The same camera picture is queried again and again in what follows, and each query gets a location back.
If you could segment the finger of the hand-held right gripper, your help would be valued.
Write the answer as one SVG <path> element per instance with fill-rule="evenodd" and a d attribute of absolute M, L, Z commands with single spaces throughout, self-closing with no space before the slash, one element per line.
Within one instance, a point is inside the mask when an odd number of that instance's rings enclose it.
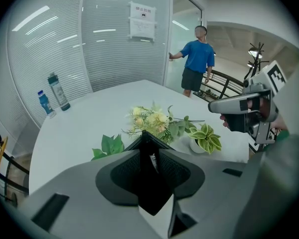
<path fill-rule="evenodd" d="M 216 114 L 246 114 L 248 112 L 247 99 L 247 95 L 240 95 L 214 100 L 208 104 L 208 109 Z"/>

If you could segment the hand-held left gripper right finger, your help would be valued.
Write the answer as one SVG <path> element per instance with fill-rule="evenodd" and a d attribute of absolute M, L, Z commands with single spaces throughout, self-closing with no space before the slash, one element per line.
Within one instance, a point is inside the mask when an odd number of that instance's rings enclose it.
<path fill-rule="evenodd" d="M 250 165 L 160 150 L 159 172 L 173 194 L 168 237 L 235 238 L 248 199 Z"/>

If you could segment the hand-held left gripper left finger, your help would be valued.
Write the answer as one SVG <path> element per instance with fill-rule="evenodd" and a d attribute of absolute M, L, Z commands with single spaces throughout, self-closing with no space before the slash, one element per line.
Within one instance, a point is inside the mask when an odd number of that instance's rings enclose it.
<path fill-rule="evenodd" d="M 154 217 L 138 205 L 118 206 L 98 189 L 110 188 L 109 175 L 100 170 L 131 161 L 139 152 L 123 152 L 68 168 L 31 193 L 18 208 L 53 239 L 166 239 L 170 203 Z"/>

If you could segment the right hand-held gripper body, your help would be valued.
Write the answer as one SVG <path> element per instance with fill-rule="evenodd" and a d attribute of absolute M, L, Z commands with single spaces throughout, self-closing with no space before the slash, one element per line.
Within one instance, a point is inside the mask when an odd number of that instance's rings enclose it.
<path fill-rule="evenodd" d="M 270 115 L 266 121 L 259 121 L 248 115 L 249 110 L 246 114 L 223 114 L 229 129 L 248 133 L 256 144 L 274 143 L 275 138 L 271 136 L 270 130 L 272 123 L 279 115 L 279 110 L 274 103 L 274 96 L 285 84 L 286 77 L 276 60 L 265 66 L 253 77 L 244 80 L 241 95 L 247 95 L 248 99 L 267 98 L 271 103 Z"/>

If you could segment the person's right hand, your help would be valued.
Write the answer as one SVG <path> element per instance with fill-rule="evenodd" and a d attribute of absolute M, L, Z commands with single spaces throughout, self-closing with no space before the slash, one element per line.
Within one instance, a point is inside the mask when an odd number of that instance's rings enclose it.
<path fill-rule="evenodd" d="M 255 97 L 247 101 L 248 115 L 259 121 L 266 121 L 270 115 L 271 103 L 267 98 Z"/>

